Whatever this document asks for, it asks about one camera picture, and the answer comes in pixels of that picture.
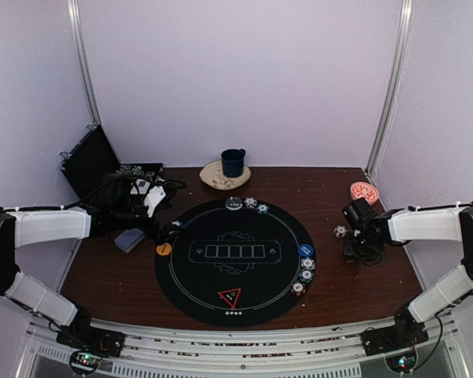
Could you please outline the green chips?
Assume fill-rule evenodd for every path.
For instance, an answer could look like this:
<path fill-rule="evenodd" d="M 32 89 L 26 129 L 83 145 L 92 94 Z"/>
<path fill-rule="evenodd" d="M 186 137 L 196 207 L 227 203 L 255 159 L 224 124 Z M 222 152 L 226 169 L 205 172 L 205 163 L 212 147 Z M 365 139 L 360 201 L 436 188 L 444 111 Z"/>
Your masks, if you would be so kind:
<path fill-rule="evenodd" d="M 264 203 L 261 203 L 261 204 L 257 205 L 256 210 L 257 210 L 258 213 L 264 214 L 264 213 L 267 213 L 269 211 L 269 206 L 264 204 Z"/>

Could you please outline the orange big blind button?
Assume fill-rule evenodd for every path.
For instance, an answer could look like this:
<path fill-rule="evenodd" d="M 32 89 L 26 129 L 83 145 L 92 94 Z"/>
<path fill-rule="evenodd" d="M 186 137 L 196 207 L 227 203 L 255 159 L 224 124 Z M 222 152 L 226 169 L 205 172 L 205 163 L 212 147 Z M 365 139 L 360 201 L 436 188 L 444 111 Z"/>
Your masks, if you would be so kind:
<path fill-rule="evenodd" d="M 158 256 L 165 257 L 172 253 L 173 248 L 170 243 L 163 243 L 161 245 L 157 245 L 155 250 Z"/>

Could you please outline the green fifty poker chip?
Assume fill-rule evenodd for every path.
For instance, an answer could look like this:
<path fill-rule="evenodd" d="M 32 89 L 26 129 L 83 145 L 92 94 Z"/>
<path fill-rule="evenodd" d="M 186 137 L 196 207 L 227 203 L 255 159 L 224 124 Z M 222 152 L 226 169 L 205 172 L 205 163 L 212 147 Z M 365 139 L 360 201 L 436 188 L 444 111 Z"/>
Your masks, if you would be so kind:
<path fill-rule="evenodd" d="M 314 273 L 310 269 L 302 269 L 299 274 L 299 279 L 303 283 L 310 283 L 314 279 Z"/>

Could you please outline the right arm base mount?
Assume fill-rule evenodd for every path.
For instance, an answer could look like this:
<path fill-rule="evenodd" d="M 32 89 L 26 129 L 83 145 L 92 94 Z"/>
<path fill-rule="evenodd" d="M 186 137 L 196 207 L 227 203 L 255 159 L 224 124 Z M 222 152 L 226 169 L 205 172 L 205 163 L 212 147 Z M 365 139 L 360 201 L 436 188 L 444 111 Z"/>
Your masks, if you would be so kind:
<path fill-rule="evenodd" d="M 398 335 L 388 328 L 368 328 L 361 334 L 365 354 L 385 355 L 385 363 L 391 372 L 410 373 L 419 365 L 419 354 L 416 347 L 429 340 L 426 331 L 419 330 L 411 335 Z"/>

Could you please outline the orange hundred chip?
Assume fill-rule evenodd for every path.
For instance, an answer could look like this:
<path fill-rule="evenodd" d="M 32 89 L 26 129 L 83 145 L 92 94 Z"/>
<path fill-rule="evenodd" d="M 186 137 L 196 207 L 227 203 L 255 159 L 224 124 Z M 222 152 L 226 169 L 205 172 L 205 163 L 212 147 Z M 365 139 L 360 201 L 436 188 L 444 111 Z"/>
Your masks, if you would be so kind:
<path fill-rule="evenodd" d="M 295 282 L 291 287 L 291 292 L 296 296 L 302 296 L 306 292 L 306 285 L 302 282 Z"/>

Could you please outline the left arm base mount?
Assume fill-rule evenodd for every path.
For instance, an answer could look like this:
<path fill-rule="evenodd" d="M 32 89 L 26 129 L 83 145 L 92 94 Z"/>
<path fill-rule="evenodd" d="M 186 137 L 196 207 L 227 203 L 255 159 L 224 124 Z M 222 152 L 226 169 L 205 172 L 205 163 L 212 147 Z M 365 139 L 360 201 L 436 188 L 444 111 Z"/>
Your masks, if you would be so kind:
<path fill-rule="evenodd" d="M 104 358 L 119 358 L 125 343 L 122 332 L 97 329 L 95 339 L 86 343 L 66 331 L 60 330 L 56 341 L 72 347 L 69 355 L 69 367 L 79 376 L 88 376 L 96 372 Z"/>

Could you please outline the blue small blind button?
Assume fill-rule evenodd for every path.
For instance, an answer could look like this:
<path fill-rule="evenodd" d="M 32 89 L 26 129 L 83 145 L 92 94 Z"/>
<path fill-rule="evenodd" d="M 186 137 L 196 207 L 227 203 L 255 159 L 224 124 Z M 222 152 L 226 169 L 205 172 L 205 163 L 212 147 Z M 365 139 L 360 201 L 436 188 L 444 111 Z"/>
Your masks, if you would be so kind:
<path fill-rule="evenodd" d="M 310 244 L 301 244 L 298 246 L 297 252 L 303 258 L 310 258 L 315 254 L 315 249 Z"/>

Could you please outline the blue playing card deck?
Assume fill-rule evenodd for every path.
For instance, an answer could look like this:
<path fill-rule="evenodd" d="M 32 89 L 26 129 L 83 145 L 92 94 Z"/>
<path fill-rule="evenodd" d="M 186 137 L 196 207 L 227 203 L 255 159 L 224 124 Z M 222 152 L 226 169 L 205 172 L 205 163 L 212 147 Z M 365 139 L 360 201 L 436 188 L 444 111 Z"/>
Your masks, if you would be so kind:
<path fill-rule="evenodd" d="M 138 228 L 123 231 L 115 240 L 115 246 L 126 254 L 144 239 L 144 233 Z"/>

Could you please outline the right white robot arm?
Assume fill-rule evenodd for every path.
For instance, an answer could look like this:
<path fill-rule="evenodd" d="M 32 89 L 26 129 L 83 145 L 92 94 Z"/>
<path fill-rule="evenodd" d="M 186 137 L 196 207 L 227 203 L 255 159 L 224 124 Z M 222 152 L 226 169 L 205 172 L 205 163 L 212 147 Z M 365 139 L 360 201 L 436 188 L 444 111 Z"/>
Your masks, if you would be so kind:
<path fill-rule="evenodd" d="M 374 265 L 386 247 L 408 246 L 413 264 L 429 281 L 395 314 L 388 333 L 394 347 L 407 346 L 426 321 L 473 292 L 473 200 L 378 214 L 359 198 L 341 212 L 351 229 L 344 238 L 346 258 Z"/>

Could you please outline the red triangle all-in marker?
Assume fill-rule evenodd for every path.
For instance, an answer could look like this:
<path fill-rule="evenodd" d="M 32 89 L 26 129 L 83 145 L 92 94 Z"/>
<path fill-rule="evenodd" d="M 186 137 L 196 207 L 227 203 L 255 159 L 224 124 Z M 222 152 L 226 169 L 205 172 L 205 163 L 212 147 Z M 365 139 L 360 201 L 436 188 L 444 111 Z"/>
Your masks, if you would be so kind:
<path fill-rule="evenodd" d="M 225 291 L 219 291 L 218 297 L 224 300 L 232 309 L 237 307 L 242 289 L 240 287 Z"/>

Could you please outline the blue ten poker chip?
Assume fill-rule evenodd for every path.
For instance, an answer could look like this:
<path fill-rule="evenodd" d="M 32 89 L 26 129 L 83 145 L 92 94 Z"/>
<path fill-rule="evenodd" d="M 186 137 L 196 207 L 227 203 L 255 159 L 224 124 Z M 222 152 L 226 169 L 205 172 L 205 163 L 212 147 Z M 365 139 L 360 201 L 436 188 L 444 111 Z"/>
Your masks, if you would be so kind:
<path fill-rule="evenodd" d="M 300 263 L 303 269 L 315 269 L 315 261 L 312 258 L 303 258 Z"/>

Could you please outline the blue white chip stack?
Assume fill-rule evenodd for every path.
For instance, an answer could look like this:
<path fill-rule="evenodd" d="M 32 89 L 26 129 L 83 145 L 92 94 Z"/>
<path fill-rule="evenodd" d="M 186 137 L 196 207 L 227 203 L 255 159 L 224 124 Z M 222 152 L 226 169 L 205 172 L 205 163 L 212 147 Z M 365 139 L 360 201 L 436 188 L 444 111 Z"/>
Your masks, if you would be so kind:
<path fill-rule="evenodd" d="M 344 238 L 348 233 L 348 229 L 344 226 L 344 225 L 337 225 L 334 230 L 333 230 L 333 234 L 336 238 L 338 239 L 342 239 Z"/>

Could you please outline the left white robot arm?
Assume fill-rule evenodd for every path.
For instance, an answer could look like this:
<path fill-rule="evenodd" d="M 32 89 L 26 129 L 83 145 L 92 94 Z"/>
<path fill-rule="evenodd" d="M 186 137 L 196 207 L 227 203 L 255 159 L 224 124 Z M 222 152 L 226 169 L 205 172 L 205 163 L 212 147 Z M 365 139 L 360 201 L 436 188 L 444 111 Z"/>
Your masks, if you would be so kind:
<path fill-rule="evenodd" d="M 81 350 L 98 341 L 91 318 L 72 300 L 21 267 L 27 251 L 45 258 L 58 246 L 99 238 L 115 231 L 139 229 L 157 244 L 166 243 L 179 231 L 177 225 L 162 226 L 157 213 L 171 206 L 171 199 L 187 187 L 179 180 L 145 180 L 136 175 L 109 174 L 83 198 L 59 206 L 0 205 L 0 296 L 46 317 Z"/>

